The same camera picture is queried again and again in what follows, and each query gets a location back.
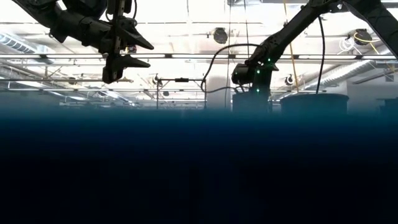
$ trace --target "black robotic arm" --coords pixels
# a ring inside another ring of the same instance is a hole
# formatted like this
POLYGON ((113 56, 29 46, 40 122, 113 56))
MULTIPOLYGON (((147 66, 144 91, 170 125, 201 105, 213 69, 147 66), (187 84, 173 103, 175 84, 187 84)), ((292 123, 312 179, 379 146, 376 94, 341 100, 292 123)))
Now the black robotic arm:
POLYGON ((67 10, 62 10, 58 0, 13 0, 37 22, 50 28, 50 35, 63 43, 67 37, 92 46, 101 54, 107 54, 103 69, 103 81, 119 80, 128 67, 150 67, 130 55, 121 56, 120 50, 135 45, 146 49, 154 47, 138 33, 135 19, 126 18, 131 11, 131 0, 62 0, 67 10), (113 14, 110 22, 100 17, 108 8, 113 14))
POLYGON ((339 4, 345 4, 351 13, 366 21, 394 56, 397 56, 398 21, 380 0, 310 0, 284 28, 261 43, 245 64, 236 66, 231 76, 233 83, 238 85, 252 83, 249 92, 239 94, 247 95, 247 99, 252 98, 252 103, 257 107, 266 105, 270 94, 272 71, 277 70, 275 63, 286 47, 318 16, 334 11, 339 4))

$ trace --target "black cylinder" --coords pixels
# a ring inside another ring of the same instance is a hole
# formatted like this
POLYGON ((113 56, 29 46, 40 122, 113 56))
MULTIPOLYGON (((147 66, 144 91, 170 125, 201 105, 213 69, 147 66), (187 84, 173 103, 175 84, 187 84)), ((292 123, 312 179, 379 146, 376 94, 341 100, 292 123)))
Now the black cylinder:
POLYGON ((341 94, 294 95, 281 99, 283 115, 341 116, 347 114, 348 96, 341 94))

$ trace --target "black cable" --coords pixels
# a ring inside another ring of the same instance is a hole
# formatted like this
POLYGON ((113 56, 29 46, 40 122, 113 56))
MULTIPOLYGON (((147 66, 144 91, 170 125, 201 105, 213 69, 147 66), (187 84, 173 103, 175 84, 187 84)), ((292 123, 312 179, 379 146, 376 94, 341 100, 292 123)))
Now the black cable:
MULTIPOLYGON (((249 43, 249 27, 248 27, 248 17, 246 14, 246 0, 243 1, 243 6, 244 6, 244 15, 245 15, 245 23, 246 23, 246 40, 249 43)), ((249 46, 248 46, 248 58, 250 57, 250 51, 249 51, 249 46)))
POLYGON ((239 87, 241 88, 242 92, 244 92, 244 87, 242 85, 239 85, 239 87))
POLYGON ((219 49, 219 50, 214 54, 213 58, 211 59, 211 62, 210 62, 210 65, 209 65, 209 69, 207 70, 207 72, 205 73, 205 76, 204 76, 203 79, 201 80, 201 83, 200 83, 200 90, 201 90, 202 92, 204 92, 204 93, 214 93, 214 92, 217 92, 217 91, 220 91, 220 90, 225 90, 225 89, 234 89, 235 91, 237 91, 236 88, 230 87, 230 86, 221 87, 221 88, 218 88, 218 89, 216 89, 216 90, 205 91, 205 90, 203 89, 203 84, 205 83, 206 78, 207 78, 207 76, 209 75, 209 73, 210 73, 210 71, 211 71, 211 68, 212 68, 212 66, 213 66, 213 64, 214 64, 214 61, 216 60, 216 57, 217 57, 217 55, 218 55, 220 52, 222 52, 222 51, 225 50, 225 49, 229 49, 229 48, 231 48, 231 47, 242 47, 242 46, 262 47, 262 46, 259 45, 259 44, 231 44, 231 45, 228 45, 228 46, 225 46, 225 47, 222 47, 221 49, 219 49))
POLYGON ((317 83, 317 92, 319 92, 319 86, 321 84, 321 78, 322 78, 322 71, 323 71, 323 64, 325 63, 325 50, 326 50, 326 43, 325 43, 325 33, 323 31, 323 24, 322 24, 322 19, 320 16, 318 16, 319 20, 319 25, 321 27, 321 33, 322 33, 322 61, 321 61, 321 69, 319 71, 319 77, 318 77, 318 83, 317 83))
MULTIPOLYGON (((231 45, 231 13, 232 13, 232 8, 231 6, 229 7, 229 27, 228 27, 228 45, 231 45)), ((230 51, 228 50, 228 61, 226 63, 226 83, 225 86, 228 86, 228 75, 229 75, 229 55, 230 55, 230 51)), ((227 90, 225 90, 225 94, 224 94, 224 108, 226 108, 226 95, 227 95, 227 90)))
POLYGON ((134 0, 134 15, 132 16, 132 18, 135 19, 136 15, 137 15, 137 0, 134 0))

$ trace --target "dark blue background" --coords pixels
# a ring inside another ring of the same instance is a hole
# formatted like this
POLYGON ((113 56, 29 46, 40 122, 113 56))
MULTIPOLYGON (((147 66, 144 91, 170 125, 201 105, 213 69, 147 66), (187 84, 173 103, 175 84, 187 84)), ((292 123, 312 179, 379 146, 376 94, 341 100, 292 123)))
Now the dark blue background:
POLYGON ((1 223, 397 223, 396 121, 0 112, 1 223))

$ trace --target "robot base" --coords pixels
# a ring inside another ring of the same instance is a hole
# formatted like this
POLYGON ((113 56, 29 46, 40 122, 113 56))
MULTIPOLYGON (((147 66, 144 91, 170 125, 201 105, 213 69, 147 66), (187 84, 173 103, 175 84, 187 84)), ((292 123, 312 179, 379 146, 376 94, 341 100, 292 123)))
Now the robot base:
POLYGON ((269 94, 259 94, 253 91, 237 93, 232 96, 233 112, 272 112, 272 103, 268 102, 269 94))

